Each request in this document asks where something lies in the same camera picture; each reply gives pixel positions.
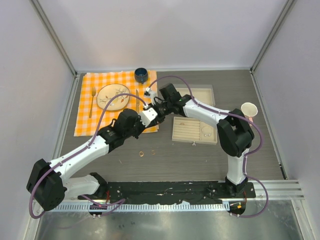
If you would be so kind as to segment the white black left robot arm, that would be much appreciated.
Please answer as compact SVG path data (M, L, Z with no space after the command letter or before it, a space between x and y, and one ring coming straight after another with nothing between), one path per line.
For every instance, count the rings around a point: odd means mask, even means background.
M107 155L122 146L130 137L138 138L147 128L154 127L164 120L153 108L140 113L132 109L123 110L111 124L101 128L97 135L73 151L46 162L38 160L31 171L27 190L31 200L46 212L57 207L64 198L106 197L107 182L98 173L84 177L73 175L95 159Z

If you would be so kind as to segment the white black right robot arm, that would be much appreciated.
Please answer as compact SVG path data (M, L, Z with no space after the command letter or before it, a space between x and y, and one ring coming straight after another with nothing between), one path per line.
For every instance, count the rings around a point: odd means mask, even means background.
M169 114L197 119L217 130L220 146L227 154L228 171L225 177L226 190L230 196L244 192L248 182L243 166L255 135L239 109L221 110L201 103L193 96L181 94L169 83L160 89L163 99L151 96L149 104L158 114L157 121L163 122Z

